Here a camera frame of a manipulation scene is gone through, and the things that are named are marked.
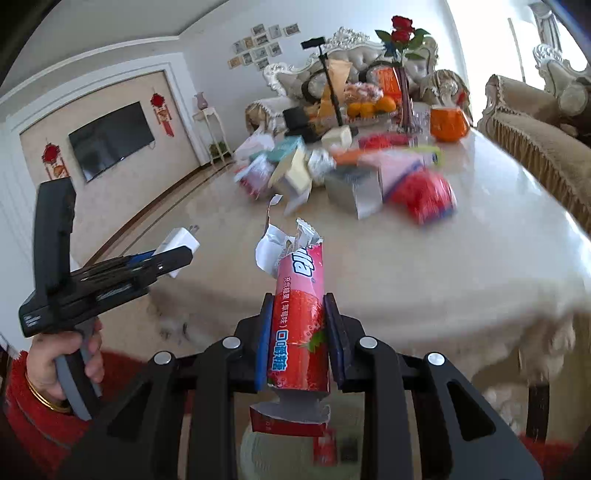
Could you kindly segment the left hand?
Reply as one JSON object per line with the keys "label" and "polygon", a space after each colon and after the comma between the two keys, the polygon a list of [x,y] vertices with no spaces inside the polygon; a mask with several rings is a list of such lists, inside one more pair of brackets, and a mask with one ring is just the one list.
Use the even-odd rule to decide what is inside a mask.
{"label": "left hand", "polygon": [[[85,367],[86,376],[100,384],[104,377],[102,345],[102,323],[95,321],[93,335],[88,342],[90,360]],[[66,399],[57,379],[55,359],[61,355],[73,354],[82,345],[82,336],[75,331],[57,334],[37,335],[31,344],[26,360],[28,380],[36,391],[47,401],[58,405]]]}

